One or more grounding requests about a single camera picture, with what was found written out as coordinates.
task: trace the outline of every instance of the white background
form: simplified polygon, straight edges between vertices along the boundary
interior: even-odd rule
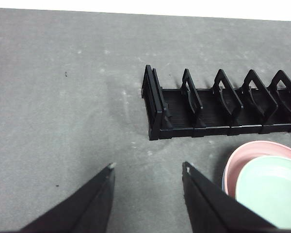
[[[0,0],[0,7],[291,21],[291,0]]]

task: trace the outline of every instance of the plastic dish rack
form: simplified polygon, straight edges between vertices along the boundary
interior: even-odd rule
[[[285,88],[277,87],[280,81]],[[196,89],[185,69],[180,89],[163,89],[156,70],[146,65],[141,96],[150,140],[291,132],[291,80],[282,70],[268,87],[250,70],[243,85],[233,88],[220,69],[212,88]]]

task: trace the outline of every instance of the stacked plates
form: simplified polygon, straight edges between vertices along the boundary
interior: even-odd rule
[[[222,189],[278,228],[291,229],[291,148],[253,141],[231,155]]]

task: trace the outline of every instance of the mint green plate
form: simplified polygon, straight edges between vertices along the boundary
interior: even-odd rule
[[[248,162],[235,198],[276,227],[291,229],[291,159],[262,156]]]

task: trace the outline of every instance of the gray table surface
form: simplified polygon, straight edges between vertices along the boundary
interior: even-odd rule
[[[279,69],[291,77],[291,22],[0,9],[0,231],[117,162],[109,233],[190,233],[182,162],[220,185],[239,145],[291,147],[291,133],[149,141],[146,64],[165,88],[185,68],[196,87],[220,68],[235,87],[252,68],[268,85]]]

